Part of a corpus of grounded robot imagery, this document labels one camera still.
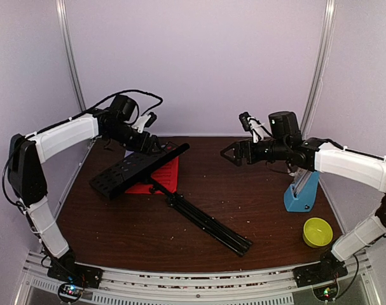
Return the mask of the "red sheet music page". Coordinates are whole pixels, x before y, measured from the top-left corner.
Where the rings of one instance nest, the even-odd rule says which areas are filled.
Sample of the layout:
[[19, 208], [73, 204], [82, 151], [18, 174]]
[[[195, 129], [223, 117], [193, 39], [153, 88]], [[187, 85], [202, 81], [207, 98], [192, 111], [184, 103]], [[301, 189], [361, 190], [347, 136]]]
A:
[[[177, 191], [178, 185], [178, 175], [179, 175], [179, 157], [173, 159], [168, 162], [166, 165], [159, 168], [152, 174], [152, 178], [158, 181], [161, 185], [163, 185], [170, 192]], [[131, 188], [125, 191], [126, 194], [152, 194], [150, 189], [152, 185], [137, 183]]]

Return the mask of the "lavender sheet music page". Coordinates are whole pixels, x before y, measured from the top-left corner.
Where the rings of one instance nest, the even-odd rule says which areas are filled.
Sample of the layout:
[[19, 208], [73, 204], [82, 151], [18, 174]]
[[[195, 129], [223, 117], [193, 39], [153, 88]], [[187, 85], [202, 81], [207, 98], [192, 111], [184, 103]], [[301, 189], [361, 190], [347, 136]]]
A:
[[134, 153], [133, 151], [125, 151], [124, 157], [126, 158], [126, 157], [132, 155], [133, 153]]

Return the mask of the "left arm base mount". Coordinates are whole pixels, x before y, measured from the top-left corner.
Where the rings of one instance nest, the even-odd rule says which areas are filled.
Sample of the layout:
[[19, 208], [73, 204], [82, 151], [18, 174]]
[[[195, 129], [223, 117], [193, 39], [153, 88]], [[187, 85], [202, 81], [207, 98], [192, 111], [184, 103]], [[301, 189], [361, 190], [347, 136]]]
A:
[[57, 296], [66, 304], [79, 301], [87, 288], [99, 288], [102, 275], [102, 269], [81, 264], [75, 264], [73, 272], [52, 264], [47, 272], [49, 278], [61, 281], [57, 288]]

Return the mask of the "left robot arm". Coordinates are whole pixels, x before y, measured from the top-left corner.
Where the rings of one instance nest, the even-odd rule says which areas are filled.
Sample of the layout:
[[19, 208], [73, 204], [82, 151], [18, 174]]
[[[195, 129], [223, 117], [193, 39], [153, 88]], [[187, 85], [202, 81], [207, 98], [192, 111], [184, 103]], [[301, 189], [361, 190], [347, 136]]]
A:
[[43, 163], [54, 155], [86, 140], [114, 140], [127, 150], [153, 154], [161, 149], [158, 137], [147, 132], [157, 119], [148, 108], [139, 112], [138, 103], [128, 97], [129, 90], [113, 93], [81, 113], [27, 135], [16, 134], [10, 140], [8, 160], [3, 168], [2, 184], [9, 184], [17, 197], [9, 202], [26, 216], [33, 233], [43, 244], [51, 267], [67, 282], [76, 281], [80, 267], [75, 254], [62, 236], [48, 205], [48, 189]]

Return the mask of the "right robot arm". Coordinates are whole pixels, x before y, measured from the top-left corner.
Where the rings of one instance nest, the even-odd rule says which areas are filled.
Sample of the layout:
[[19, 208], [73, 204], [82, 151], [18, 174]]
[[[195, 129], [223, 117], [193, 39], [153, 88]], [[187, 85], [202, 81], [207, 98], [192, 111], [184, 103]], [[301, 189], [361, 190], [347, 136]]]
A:
[[331, 139], [303, 139], [292, 111], [269, 114], [270, 130], [248, 112], [239, 114], [238, 118], [252, 136], [221, 150], [221, 156], [233, 164], [285, 161], [309, 172], [345, 177], [383, 193], [380, 206], [351, 232], [340, 236], [325, 259], [316, 265], [315, 275], [320, 280], [329, 280], [339, 271], [340, 262], [386, 236], [386, 156], [354, 151]]

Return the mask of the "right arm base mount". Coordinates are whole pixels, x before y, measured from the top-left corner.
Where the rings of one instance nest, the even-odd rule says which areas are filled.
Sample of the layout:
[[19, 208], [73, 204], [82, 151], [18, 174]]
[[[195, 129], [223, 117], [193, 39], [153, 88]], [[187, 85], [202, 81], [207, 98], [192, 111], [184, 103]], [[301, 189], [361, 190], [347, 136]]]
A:
[[322, 302], [334, 301], [340, 295], [338, 280], [346, 275], [348, 270], [345, 266], [332, 269], [322, 262], [293, 269], [297, 287], [311, 286], [314, 296]]

